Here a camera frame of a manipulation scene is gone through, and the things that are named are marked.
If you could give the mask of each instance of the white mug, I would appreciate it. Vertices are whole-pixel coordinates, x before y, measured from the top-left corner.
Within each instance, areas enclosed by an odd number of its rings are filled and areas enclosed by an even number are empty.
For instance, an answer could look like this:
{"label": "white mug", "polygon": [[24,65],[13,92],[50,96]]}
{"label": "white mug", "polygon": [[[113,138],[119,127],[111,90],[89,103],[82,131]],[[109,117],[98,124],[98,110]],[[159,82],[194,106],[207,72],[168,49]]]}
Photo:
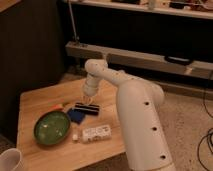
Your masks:
{"label": "white mug", "polygon": [[11,148],[0,155],[0,171],[26,171],[23,156],[17,148]]}

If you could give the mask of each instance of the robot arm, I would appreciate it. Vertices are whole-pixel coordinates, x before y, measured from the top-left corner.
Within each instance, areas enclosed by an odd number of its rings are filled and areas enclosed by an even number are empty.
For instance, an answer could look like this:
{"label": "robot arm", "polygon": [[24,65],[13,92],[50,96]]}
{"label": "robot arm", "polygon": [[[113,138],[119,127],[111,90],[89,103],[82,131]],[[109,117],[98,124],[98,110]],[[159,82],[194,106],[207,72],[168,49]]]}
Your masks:
{"label": "robot arm", "polygon": [[85,68],[88,72],[83,86],[85,97],[97,93],[102,78],[118,87],[117,112],[130,168],[135,171],[175,171],[155,109],[164,99],[161,87],[109,69],[105,60],[90,59]]}

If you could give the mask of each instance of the wire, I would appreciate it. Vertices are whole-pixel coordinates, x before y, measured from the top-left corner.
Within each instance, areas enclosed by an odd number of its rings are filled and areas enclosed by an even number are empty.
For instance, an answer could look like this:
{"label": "wire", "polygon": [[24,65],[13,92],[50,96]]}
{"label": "wire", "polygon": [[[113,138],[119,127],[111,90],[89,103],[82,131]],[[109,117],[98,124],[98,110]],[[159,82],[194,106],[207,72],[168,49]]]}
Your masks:
{"label": "wire", "polygon": [[213,142],[212,142],[212,136],[213,136],[213,128],[209,129],[207,135],[205,135],[204,137],[202,137],[202,139],[200,140],[199,144],[198,144],[198,147],[197,147],[197,158],[198,158],[198,161],[199,163],[201,164],[201,166],[206,170],[206,171],[211,171],[209,170],[205,165],[204,163],[201,161],[200,159],[200,146],[203,142],[203,140],[207,139],[207,144],[208,144],[208,147],[211,151],[211,154],[213,155],[213,151],[212,151],[212,148],[213,148]]}
{"label": "wire", "polygon": [[[206,86],[204,88],[204,91],[203,91],[203,105],[204,105],[204,108],[205,108],[205,111],[206,113],[211,117],[213,118],[213,115],[209,112],[207,106],[206,106],[206,91],[209,87],[209,83],[212,79],[212,76],[213,76],[213,70],[210,72],[209,74],[209,78],[208,78],[208,81],[206,83]],[[203,142],[204,139],[206,139],[207,141],[207,145],[209,147],[209,150],[211,152],[211,155],[213,155],[213,141],[212,141],[212,138],[213,138],[213,128],[209,129],[207,134],[205,136],[203,136],[198,144],[198,147],[197,147],[197,158],[198,158],[198,161],[199,163],[201,164],[201,166],[206,170],[206,171],[211,171],[209,170],[205,165],[204,163],[201,161],[201,158],[200,158],[200,146]]]}
{"label": "wire", "polygon": [[208,87],[209,87],[209,83],[210,83],[210,81],[211,81],[211,79],[212,79],[212,76],[213,76],[213,70],[212,70],[212,71],[210,72],[210,74],[209,74],[208,81],[207,81],[206,86],[205,86],[204,91],[203,91],[203,106],[204,106],[204,108],[205,108],[206,113],[207,113],[211,118],[213,118],[213,115],[209,112],[209,110],[208,110],[208,108],[207,108],[207,106],[206,106],[206,91],[207,91],[207,89],[208,89]]}
{"label": "wire", "polygon": [[212,7],[208,7],[208,5],[206,5],[202,0],[198,0],[198,1],[203,8],[205,8],[207,10],[213,10]]}

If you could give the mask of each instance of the wooden table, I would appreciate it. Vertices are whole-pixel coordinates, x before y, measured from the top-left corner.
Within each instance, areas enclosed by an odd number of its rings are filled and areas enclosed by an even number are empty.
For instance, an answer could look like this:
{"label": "wooden table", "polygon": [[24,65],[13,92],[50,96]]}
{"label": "wooden table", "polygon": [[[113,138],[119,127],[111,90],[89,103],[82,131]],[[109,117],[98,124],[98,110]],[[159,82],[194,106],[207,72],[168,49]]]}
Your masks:
{"label": "wooden table", "polygon": [[0,0],[0,12],[6,10],[7,8],[15,5],[21,0]]}
{"label": "wooden table", "polygon": [[[58,145],[42,147],[33,137],[36,121],[52,106],[82,99],[83,80],[25,92],[21,95],[17,148],[19,148],[30,171],[71,171],[123,153],[125,151],[116,113],[116,88],[106,81],[100,84],[94,104],[100,105],[99,116],[86,116],[80,126],[72,125],[68,137]],[[110,140],[90,144],[74,143],[72,132],[83,128],[109,124],[112,128]]]}

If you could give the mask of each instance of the green bowl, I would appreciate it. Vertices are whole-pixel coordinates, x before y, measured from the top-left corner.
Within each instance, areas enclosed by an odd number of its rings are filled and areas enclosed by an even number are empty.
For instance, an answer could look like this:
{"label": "green bowl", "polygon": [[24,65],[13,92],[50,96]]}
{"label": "green bowl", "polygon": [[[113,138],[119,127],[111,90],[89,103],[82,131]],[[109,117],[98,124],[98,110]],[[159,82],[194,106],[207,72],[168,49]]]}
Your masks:
{"label": "green bowl", "polygon": [[54,145],[67,136],[69,129],[68,115],[61,111],[52,111],[44,114],[36,122],[34,137],[39,144]]}

